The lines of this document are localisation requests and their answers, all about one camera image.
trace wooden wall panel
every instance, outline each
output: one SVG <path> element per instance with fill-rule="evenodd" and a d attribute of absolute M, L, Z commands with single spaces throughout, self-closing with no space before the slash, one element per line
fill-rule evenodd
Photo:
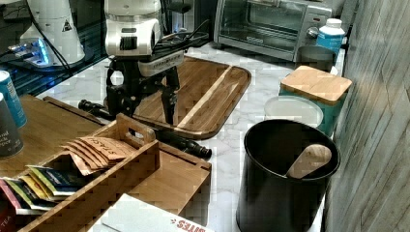
<path fill-rule="evenodd" d="M 410 228 L 410 1 L 360 1 L 344 76 L 325 230 Z"/>

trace white bottle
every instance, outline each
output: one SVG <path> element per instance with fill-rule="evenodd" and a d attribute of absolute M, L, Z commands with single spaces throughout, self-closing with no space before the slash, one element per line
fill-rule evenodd
<path fill-rule="evenodd" d="M 344 31 L 340 27 L 340 19 L 328 18 L 326 25 L 319 29 L 319 35 L 316 41 L 316 45 L 321 45 L 332 50 L 336 58 L 344 37 Z"/>

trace wooden lid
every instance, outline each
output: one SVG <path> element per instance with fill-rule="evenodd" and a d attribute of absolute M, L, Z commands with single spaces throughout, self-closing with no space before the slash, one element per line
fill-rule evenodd
<path fill-rule="evenodd" d="M 335 105 L 352 81 L 328 72 L 301 66 L 280 83 L 280 88 L 303 97 Z"/>

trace toaster oven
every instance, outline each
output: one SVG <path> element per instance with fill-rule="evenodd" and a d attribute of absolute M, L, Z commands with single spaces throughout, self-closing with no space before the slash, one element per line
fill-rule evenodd
<path fill-rule="evenodd" d="M 295 61 L 298 48 L 316 44 L 318 28 L 331 16 L 325 2 L 219 0 L 214 41 Z"/>

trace toaster oven knob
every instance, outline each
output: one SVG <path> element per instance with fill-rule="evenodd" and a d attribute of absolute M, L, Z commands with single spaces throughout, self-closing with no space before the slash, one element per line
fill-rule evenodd
<path fill-rule="evenodd" d="M 317 35 L 319 35 L 319 29 L 317 29 L 317 27 L 309 27 L 307 29 L 307 35 L 312 38 L 317 38 Z"/>

